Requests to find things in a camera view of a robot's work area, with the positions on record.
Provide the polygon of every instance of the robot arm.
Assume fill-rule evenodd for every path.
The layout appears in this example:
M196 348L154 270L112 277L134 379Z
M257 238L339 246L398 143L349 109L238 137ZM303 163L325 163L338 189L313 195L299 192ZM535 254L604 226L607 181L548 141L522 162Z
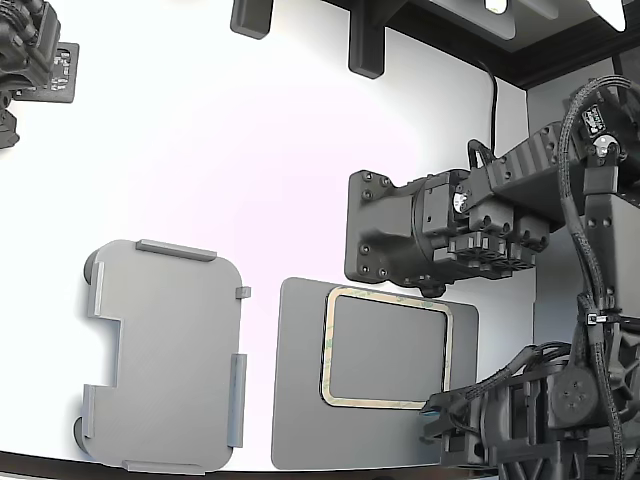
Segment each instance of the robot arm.
M622 77L597 79L563 122L502 158L469 142L468 170L403 187L372 172L351 176L350 280L438 297L457 280L534 267L565 225L576 243L585 290L572 344L526 347L487 380L433 395L424 440L441 441L443 465L497 469L503 480L583 478L589 432L608 428L615 478L624 478L621 424L640 400L640 115L611 86L640 92Z

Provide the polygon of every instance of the black clamp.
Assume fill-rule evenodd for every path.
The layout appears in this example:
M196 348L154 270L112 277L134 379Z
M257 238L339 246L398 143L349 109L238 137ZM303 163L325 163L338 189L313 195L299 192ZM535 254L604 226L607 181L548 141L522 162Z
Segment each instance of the black clamp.
M233 0L231 30L261 40L271 30L273 0Z
M385 26L407 0L356 0L351 10L349 70L367 78L384 73Z
M349 70L367 78L384 73L385 26L408 0L354 0L349 32ZM273 0L234 0L231 30L262 39L271 29Z

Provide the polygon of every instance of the rectangular frame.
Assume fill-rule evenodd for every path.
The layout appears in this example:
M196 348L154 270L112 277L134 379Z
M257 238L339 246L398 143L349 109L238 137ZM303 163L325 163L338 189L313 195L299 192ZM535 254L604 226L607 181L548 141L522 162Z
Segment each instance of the rectangular frame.
M365 301L387 303L391 305L419 308L422 310L444 313L446 330L443 349L444 363L442 374L442 390L450 390L453 313L447 305L429 300L392 295L384 292L374 292L371 290L361 290L351 287L336 287L327 297L327 309L325 314L324 343L322 350L322 371L320 375L320 390L322 392L322 398L325 402L327 402L332 407L380 408L395 410L421 410L422 407L424 407L424 402L415 402L409 400L379 400L368 398L341 398L335 397L331 394L331 359L333 352L335 306L336 301L340 297L358 298Z

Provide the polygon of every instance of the white table surface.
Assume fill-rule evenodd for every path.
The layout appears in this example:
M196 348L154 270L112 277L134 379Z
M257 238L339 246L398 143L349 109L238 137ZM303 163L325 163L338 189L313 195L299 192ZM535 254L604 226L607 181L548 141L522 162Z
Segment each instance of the white table surface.
M83 384L113 381L117 330L85 317L82 267L148 238L215 250L253 287L245 442L225 468L273 470L280 285L348 283L349 175L398 185L464 168L467 140L488 141L485 73L388 31L371 81L346 67L347 12L276 0L258 42L230 31L231 4L55 0L62 40L81 44L76 101L13 103L22 140L0 153L0 450L87 460L71 426ZM528 134L525 92L500 85L499 153ZM480 311L480 376L532 340L533 272L445 298Z

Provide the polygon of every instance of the black overhead frame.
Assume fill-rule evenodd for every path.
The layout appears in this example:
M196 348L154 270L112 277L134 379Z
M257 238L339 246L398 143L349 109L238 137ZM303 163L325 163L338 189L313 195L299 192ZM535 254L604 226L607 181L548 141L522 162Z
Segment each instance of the black overhead frame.
M598 17L511 53L408 0L323 1L351 12L349 68L368 78L384 73L385 27L476 67L484 62L497 77L525 90L640 46L640 2L625 5L625 32ZM272 11L273 0L234 0L231 29L263 38Z

